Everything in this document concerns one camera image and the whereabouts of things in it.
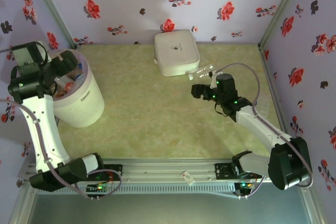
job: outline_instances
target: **metal frame edge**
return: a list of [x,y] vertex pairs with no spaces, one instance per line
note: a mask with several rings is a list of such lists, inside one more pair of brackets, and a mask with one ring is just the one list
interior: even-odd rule
[[22,185],[17,197],[9,224],[27,224],[38,190],[32,188],[29,182]]

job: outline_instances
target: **clear plastic bottle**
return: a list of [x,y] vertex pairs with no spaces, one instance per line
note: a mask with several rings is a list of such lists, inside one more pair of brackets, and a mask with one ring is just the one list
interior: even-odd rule
[[209,77],[209,72],[213,70],[215,70],[214,65],[207,65],[199,68],[195,72],[188,74],[189,80],[205,79],[205,77]]

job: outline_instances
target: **white lid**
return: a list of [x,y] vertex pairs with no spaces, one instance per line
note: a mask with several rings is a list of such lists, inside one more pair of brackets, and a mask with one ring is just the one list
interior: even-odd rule
[[195,38],[188,30],[157,34],[154,37],[160,67],[175,67],[199,62]]

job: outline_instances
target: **white plastic box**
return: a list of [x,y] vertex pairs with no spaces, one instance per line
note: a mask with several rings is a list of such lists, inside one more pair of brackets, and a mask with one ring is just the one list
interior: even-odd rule
[[188,30],[154,36],[154,62],[164,76],[178,76],[198,69],[199,53],[193,34]]

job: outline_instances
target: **small bottle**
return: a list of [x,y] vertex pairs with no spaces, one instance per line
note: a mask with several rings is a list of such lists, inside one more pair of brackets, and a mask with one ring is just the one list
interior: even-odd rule
[[81,74],[76,76],[76,80],[74,82],[74,85],[72,86],[72,92],[75,92],[80,86],[82,86],[82,84],[85,81],[85,74]]
[[62,87],[65,91],[69,91],[73,86],[73,80],[67,76],[62,76],[55,79],[57,85]]
[[202,68],[197,69],[195,72],[188,74],[189,80],[194,79],[205,79],[205,77],[209,77],[209,72],[215,70],[214,65],[208,65]]

